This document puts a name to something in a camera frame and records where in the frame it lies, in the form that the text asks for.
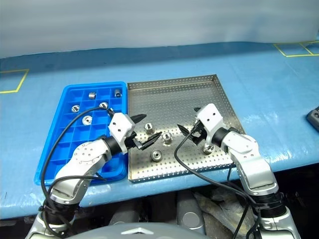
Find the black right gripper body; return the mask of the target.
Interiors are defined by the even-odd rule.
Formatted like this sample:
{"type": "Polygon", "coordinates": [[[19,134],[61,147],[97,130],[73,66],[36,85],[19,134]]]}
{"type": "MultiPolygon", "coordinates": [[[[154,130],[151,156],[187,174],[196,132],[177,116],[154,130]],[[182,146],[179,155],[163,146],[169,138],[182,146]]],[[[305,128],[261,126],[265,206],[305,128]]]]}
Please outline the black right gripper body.
{"type": "Polygon", "coordinates": [[[194,126],[191,129],[191,141],[198,145],[201,141],[206,139],[206,131],[204,125],[200,120],[195,120],[194,126]]]}

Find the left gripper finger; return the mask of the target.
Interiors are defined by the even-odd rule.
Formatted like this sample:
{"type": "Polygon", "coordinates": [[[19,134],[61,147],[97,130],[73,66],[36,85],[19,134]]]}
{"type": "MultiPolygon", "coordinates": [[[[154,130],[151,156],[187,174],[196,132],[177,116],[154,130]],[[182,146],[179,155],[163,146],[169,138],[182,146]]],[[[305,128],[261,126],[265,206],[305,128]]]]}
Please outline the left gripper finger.
{"type": "Polygon", "coordinates": [[[144,118],[146,118],[147,115],[146,114],[138,114],[135,116],[130,116],[130,119],[133,121],[133,123],[137,124],[140,121],[142,121],[144,118]]]}
{"type": "Polygon", "coordinates": [[[157,133],[154,133],[152,134],[151,136],[148,137],[148,139],[143,142],[142,144],[142,149],[146,149],[148,147],[150,147],[151,145],[153,145],[157,140],[158,138],[161,136],[162,132],[157,132],[157,133]]]}

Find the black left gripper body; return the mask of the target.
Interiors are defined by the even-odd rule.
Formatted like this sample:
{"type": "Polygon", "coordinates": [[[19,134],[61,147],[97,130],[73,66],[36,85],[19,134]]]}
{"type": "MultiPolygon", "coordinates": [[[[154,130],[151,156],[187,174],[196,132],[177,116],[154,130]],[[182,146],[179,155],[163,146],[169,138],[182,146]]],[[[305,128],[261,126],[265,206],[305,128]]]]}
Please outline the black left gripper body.
{"type": "Polygon", "coordinates": [[[131,134],[130,136],[126,137],[124,144],[126,146],[126,149],[129,150],[131,148],[136,147],[138,150],[144,150],[144,145],[141,141],[138,141],[136,138],[136,134],[131,134]]]}

